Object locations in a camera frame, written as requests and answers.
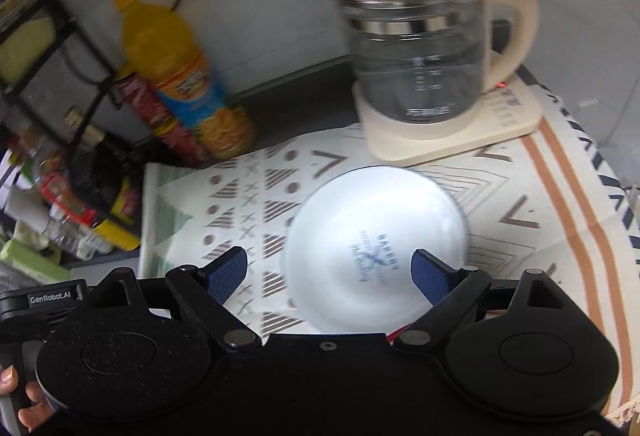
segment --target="patterned tablecloth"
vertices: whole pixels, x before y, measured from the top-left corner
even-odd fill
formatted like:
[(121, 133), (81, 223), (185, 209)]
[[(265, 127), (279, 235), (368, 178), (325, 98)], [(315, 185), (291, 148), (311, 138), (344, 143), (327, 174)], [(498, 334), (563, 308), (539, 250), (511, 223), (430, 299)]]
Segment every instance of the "patterned tablecloth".
[[(494, 277), (545, 270), (620, 356), (607, 412), (617, 424), (640, 410), (640, 233), (625, 192), (558, 98), (530, 87), (540, 130), (411, 167), (458, 202), (470, 225), (468, 264)], [(204, 266), (232, 246), (249, 256), (225, 306), (262, 337), (318, 333), (290, 300), (280, 256), (287, 228), (311, 192), (339, 174), (378, 165), (359, 124), (310, 133), (193, 171), (147, 166), (142, 277)]]

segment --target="human hand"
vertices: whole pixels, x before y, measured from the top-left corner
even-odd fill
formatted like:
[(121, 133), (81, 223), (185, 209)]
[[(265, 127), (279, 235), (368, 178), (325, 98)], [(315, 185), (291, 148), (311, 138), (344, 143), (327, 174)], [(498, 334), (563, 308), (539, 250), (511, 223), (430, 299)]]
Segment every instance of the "human hand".
[[(9, 366), (0, 372), (0, 395), (10, 394), (18, 387), (18, 371), (14, 366)], [(53, 416), (53, 409), (44, 398), (44, 392), (37, 382), (27, 382), (24, 390), (31, 402), (36, 405), (20, 409), (18, 420), (29, 429), (29, 432), (46, 422)]]

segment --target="kettle base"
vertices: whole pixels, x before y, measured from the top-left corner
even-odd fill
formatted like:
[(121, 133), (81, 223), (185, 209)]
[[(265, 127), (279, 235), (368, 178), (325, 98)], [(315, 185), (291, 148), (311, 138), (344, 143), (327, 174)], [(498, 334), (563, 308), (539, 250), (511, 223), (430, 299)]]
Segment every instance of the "kettle base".
[[(482, 94), (474, 105), (477, 109), (472, 120), (463, 124), (462, 128), (429, 140), (408, 139), (398, 135), (398, 128), (394, 126), (402, 123), (386, 117), (385, 121), (381, 121), (381, 115), (364, 99), (357, 82), (353, 85), (353, 97), (371, 154), (388, 165), (400, 167), (528, 135), (538, 129), (542, 118), (540, 103), (516, 75), (506, 82), (506, 87)], [(412, 126), (433, 129), (440, 124)]]

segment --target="black metal shelf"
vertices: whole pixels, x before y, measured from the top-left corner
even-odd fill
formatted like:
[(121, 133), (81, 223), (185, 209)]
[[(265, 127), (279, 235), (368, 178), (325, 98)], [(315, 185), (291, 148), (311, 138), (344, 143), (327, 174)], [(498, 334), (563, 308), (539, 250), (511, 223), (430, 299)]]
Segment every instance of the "black metal shelf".
[(2, 32), (0, 32), (0, 44), (9, 39), (9, 36), (12, 35), (18, 28), (20, 28), (24, 23), (28, 22), (33, 16), (35, 16), (39, 10), (41, 10), (47, 0), (37, 0), (31, 7), (26, 9), (23, 13), (18, 16), (18, 18), (7, 28), (5, 28)]
[(4, 90), (4, 94), (13, 94), (14, 96), (20, 95), (22, 90), (27, 87), (27, 84), (31, 82), (31, 79), (34, 78), (35, 74), (40, 71), (40, 68), (44, 66), (44, 64), (49, 60), (53, 54), (55, 54), (60, 45), (65, 42), (71, 35), (76, 31), (76, 26), (74, 23), (68, 23), (63, 26), (56, 34), (56, 39), (51, 45), (44, 51), (40, 56), (33, 62), (33, 64), (29, 67), (29, 69), (22, 75), (20, 80), (11, 85), (9, 84)]
[[(33, 62), (33, 64), (29, 67), (29, 69), (22, 75), (20, 80), (15, 82), (14, 84), (7, 84), (6, 82), (0, 80), (0, 87), (2, 87), (1, 93), (2, 98), (5, 99), (9, 104), (16, 106), (20, 111), (39, 129), (43, 131), (43, 133), (49, 137), (49, 139), (53, 140), (57, 145), (60, 146), (61, 149), (64, 149), (66, 152), (66, 160), (68, 162), (68, 169), (71, 168), (70, 161), (74, 158), (74, 154), (76, 149), (78, 148), (80, 139), (84, 134), (86, 127), (90, 124), (98, 105), (103, 100), (105, 95), (110, 93), (111, 82), (115, 76), (115, 70), (113, 66), (108, 62), (108, 60), (104, 57), (104, 55), (98, 50), (97, 46), (89, 39), (89, 37), (85, 34), (84, 30), (76, 23), (76, 20), (73, 19), (71, 14), (66, 11), (65, 7), (59, 0), (37, 0), (33, 5), (25, 9), (20, 16), (4, 31), (0, 32), (0, 43), (4, 42), (8, 39), (16, 30), (18, 30), (24, 23), (28, 22), (32, 19), (37, 12), (40, 10), (46, 10), (48, 15), (53, 20), (55, 29), (56, 29), (56, 37), (53, 43)], [(79, 40), (86, 47), (86, 49), (92, 54), (92, 56), (97, 60), (100, 65), (107, 72), (107, 77), (103, 80), (99, 87), (97, 87), (97, 95), (87, 109), (85, 113), (84, 120), (80, 128), (76, 131), (74, 140), (71, 143), (66, 142), (60, 134), (52, 129), (49, 126), (47, 121), (38, 115), (36, 111), (34, 111), (31, 106), (25, 102), (20, 94), (27, 87), (30, 81), (36, 76), (36, 74), (40, 71), (40, 69), (45, 65), (47, 60), (55, 54), (58, 49), (64, 44), (64, 42), (71, 35), (78, 36)], [(112, 96), (112, 102), (114, 106), (117, 106), (116, 99)], [(78, 195), (78, 197), (91, 209), (95, 210), (98, 216), (103, 220), (110, 220), (126, 231), (130, 232), (135, 236), (140, 236), (140, 219), (136, 220), (135, 225), (129, 225), (128, 223), (122, 221), (119, 217), (111, 214), (110, 211), (106, 211), (101, 209), (101, 207), (95, 206), (92, 203), (90, 197), (82, 195), (81, 191), (74, 188), (73, 179), (70, 178), (70, 185), (72, 190)]]

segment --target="fingernail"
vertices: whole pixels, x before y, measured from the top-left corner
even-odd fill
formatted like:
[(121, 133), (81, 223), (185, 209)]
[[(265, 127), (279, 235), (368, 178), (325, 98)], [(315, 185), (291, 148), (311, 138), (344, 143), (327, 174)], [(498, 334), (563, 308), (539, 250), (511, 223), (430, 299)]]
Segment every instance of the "fingernail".
[(35, 425), (33, 416), (29, 412), (31, 407), (22, 408), (18, 411), (18, 420), (22, 425), (29, 428), (29, 432), (31, 432), (31, 428)]
[(8, 384), (11, 382), (12, 377), (14, 376), (14, 366), (9, 366), (3, 372), (0, 372), (0, 380), (3, 384)]

